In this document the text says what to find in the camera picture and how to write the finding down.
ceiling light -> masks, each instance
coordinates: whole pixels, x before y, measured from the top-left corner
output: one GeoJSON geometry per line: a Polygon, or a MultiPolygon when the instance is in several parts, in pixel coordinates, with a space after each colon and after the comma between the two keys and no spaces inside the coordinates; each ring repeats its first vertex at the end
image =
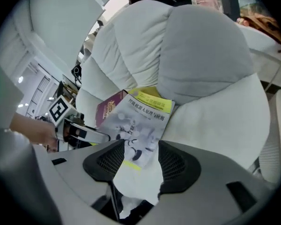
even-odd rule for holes
{"type": "Polygon", "coordinates": [[[19,77],[18,83],[21,83],[21,82],[23,82],[23,76],[19,77]]]}

red passport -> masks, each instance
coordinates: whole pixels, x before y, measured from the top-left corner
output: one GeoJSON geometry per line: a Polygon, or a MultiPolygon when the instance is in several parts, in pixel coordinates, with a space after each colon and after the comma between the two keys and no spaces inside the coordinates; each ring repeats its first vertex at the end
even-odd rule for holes
{"type": "Polygon", "coordinates": [[[112,110],[120,103],[120,101],[122,101],[126,95],[127,92],[125,90],[121,90],[98,105],[95,121],[96,128],[101,125],[101,123],[108,117],[112,110]]]}

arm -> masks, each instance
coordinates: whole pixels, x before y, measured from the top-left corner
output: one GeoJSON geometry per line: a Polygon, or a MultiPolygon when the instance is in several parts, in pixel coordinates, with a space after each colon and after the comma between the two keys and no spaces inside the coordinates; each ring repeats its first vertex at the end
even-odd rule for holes
{"type": "Polygon", "coordinates": [[[34,120],[15,113],[9,128],[26,136],[31,143],[49,145],[55,150],[57,148],[55,126],[49,122],[34,120]]]}

booklet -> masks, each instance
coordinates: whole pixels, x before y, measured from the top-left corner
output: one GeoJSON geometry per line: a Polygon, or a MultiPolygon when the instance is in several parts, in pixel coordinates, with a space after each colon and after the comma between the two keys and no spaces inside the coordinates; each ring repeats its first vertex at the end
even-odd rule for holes
{"type": "Polygon", "coordinates": [[[153,156],[170,119],[174,102],[141,91],[127,94],[99,126],[112,140],[124,139],[125,159],[140,170],[153,156]]]}

gray fabric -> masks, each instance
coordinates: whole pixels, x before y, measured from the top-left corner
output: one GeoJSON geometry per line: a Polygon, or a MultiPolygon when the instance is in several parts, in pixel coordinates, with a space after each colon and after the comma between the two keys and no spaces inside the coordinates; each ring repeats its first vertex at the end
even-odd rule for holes
{"type": "Polygon", "coordinates": [[[161,47],[157,89],[182,105],[253,74],[241,30],[226,15],[184,5],[172,10],[161,47]]]}

